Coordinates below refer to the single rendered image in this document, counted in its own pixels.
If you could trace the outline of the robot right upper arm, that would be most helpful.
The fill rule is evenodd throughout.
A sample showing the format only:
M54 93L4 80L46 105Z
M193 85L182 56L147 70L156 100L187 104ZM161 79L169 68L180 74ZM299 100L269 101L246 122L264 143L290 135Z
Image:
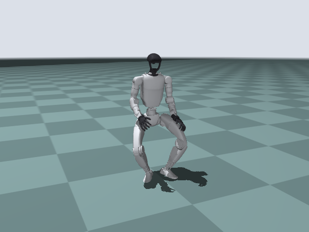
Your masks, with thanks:
M140 89L140 85L143 83L143 76L134 77L132 80L132 89L131 89L131 97L134 100L135 104L139 104L139 99L137 99L137 94Z

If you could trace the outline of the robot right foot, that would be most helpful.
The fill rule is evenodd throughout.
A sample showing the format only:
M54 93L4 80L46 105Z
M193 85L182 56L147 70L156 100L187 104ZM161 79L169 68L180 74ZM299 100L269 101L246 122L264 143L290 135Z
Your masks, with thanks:
M147 173L145 174L145 177L144 177L143 181L144 181L145 183L150 182L151 179L152 179L152 176L153 176L153 171L151 170L150 173L147 172Z

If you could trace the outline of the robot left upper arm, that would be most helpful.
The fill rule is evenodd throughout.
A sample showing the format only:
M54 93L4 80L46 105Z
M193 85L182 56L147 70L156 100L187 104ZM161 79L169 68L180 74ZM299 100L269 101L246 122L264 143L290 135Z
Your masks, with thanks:
M165 97L165 101L167 104L170 104L173 102L173 97L172 97L172 78L170 76L165 76L165 91L167 97Z

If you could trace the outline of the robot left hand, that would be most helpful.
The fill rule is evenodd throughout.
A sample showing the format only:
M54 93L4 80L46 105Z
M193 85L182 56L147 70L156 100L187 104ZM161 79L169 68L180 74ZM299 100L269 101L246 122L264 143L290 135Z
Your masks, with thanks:
M185 131L186 127L183 124L183 122L180 120L179 116L172 114L171 118L176 122L176 124L178 124L178 123L180 124L179 129L182 127L181 131Z

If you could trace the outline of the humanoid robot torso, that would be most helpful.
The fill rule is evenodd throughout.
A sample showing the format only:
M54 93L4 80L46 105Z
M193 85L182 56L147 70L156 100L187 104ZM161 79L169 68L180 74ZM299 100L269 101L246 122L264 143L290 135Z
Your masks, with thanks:
M149 72L148 74L152 74ZM158 107L163 98L165 78L160 73L157 73L158 76L150 76L146 74L142 74L143 83L140 85L140 98L142 103L148 107L146 113L144 113L145 117L149 117L151 120L146 119L151 125L147 124L149 127L153 127L155 125L159 125L159 113L156 112L156 108Z

